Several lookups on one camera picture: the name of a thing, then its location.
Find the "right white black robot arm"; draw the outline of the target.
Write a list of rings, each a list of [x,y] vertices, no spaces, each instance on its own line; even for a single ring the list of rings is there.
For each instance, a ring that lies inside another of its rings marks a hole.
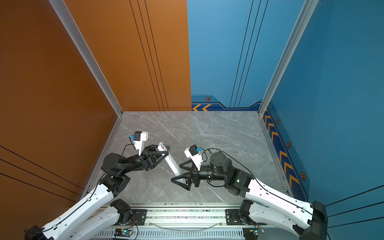
[[[223,181],[232,195],[243,197],[238,210],[246,225],[271,225],[288,231],[301,240],[328,240],[328,215],[324,204],[305,202],[287,196],[258,180],[250,170],[233,166],[234,158],[223,151],[215,152],[208,165],[202,165],[200,154],[189,155],[180,164],[186,173],[171,179],[172,183],[190,190],[201,181]]]

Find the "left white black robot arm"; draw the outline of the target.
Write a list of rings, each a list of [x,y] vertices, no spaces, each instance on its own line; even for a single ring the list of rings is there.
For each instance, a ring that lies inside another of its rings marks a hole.
[[[169,156],[163,143],[150,145],[142,153],[126,158],[108,154],[105,172],[97,185],[65,213],[45,224],[25,231],[26,240],[89,240],[115,224],[135,224],[132,208],[117,196],[131,180],[127,173],[154,169]]]

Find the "white remote control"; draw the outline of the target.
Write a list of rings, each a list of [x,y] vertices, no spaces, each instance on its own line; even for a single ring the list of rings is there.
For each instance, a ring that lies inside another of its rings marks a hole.
[[[174,173],[174,176],[176,177],[176,176],[181,175],[182,172],[181,172],[180,167],[177,165],[177,163],[175,162],[174,158],[169,153],[168,148],[164,145],[163,142],[159,143],[158,150],[162,151],[162,152],[167,152],[168,153],[168,155],[165,157],[165,161],[167,162],[167,164],[169,165],[170,169]]]

